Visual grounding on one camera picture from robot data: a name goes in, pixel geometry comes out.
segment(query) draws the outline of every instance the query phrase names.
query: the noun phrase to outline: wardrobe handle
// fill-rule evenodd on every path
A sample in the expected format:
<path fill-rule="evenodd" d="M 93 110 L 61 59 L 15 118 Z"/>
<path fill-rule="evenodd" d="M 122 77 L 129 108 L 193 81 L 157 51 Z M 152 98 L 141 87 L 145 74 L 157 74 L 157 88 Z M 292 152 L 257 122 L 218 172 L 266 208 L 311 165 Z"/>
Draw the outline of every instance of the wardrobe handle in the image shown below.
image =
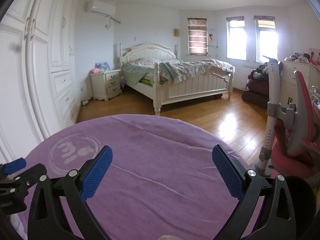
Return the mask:
<path fill-rule="evenodd" d="M 29 33 L 29 20 L 30 20 L 30 17 L 28 16 L 26 20 L 26 26 L 24 27 L 23 40 L 27 38 Z"/>
<path fill-rule="evenodd" d="M 33 35 L 35 34 L 35 30 L 36 30 L 36 19 L 33 18 L 32 24 L 31 24 L 31 37 L 30 37 L 30 41 L 33 39 Z"/>

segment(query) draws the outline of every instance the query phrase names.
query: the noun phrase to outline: cable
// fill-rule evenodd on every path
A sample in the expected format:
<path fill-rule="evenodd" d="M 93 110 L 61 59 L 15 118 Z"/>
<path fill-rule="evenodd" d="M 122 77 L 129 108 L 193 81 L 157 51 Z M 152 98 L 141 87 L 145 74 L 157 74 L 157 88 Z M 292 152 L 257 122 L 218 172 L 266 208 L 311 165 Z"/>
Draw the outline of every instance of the cable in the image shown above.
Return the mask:
<path fill-rule="evenodd" d="M 106 24 L 106 29 L 108 30 L 108 29 L 110 29 L 110 27 L 111 27 L 111 19 L 109 18 L 109 27 L 108 27 L 108 24 Z"/>

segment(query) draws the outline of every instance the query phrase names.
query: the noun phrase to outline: blue gripper pad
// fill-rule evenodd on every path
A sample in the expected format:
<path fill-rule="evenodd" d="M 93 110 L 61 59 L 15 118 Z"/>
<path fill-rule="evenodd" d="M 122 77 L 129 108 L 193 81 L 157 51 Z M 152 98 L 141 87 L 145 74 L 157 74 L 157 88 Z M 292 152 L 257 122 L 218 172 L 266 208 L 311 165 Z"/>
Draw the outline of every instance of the blue gripper pad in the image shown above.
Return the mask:
<path fill-rule="evenodd" d="M 88 198 L 93 197 L 96 193 L 100 182 L 112 163 L 112 158 L 112 149 L 110 147 L 106 147 L 87 175 L 83 178 L 80 195 L 84 202 L 86 202 Z"/>
<path fill-rule="evenodd" d="M 25 168 L 27 166 L 27 162 L 25 159 L 20 158 L 18 160 L 15 160 L 11 163 L 5 164 L 4 167 L 4 173 L 11 175 L 14 174 L 17 171 L 22 170 L 23 168 Z"/>
<path fill-rule="evenodd" d="M 220 145 L 216 145 L 213 148 L 212 160 L 231 196 L 241 201 L 244 196 L 244 180 L 237 171 L 235 164 L 228 158 L 227 153 Z"/>

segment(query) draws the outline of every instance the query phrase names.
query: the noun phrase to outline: nightstand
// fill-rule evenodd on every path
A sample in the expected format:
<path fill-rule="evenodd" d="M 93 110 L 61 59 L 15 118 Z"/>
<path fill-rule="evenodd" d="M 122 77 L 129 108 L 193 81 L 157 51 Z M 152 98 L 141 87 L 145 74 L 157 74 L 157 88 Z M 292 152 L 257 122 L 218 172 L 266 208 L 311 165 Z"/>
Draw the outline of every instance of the nightstand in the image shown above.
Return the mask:
<path fill-rule="evenodd" d="M 109 100 L 120 94 L 120 69 L 90 74 L 93 99 Z"/>

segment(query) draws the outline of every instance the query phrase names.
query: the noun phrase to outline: purple blanket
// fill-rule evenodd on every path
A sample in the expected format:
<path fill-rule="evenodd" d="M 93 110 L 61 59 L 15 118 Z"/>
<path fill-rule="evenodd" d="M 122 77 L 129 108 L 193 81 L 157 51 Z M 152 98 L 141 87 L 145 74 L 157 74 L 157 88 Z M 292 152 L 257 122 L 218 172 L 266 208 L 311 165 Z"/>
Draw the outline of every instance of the purple blanket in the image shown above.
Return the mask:
<path fill-rule="evenodd" d="M 87 203 L 113 240 L 157 240 L 162 235 L 211 240 L 237 204 L 212 162 L 212 148 L 219 143 L 248 167 L 230 146 L 201 128 L 176 119 L 124 114 L 64 129 L 26 161 L 27 167 L 43 163 L 50 178 L 61 177 L 108 145 L 113 162 Z M 33 191 L 25 199 L 28 207 Z M 19 214 L 25 229 L 28 213 Z M 66 214 L 81 236 L 71 212 Z"/>

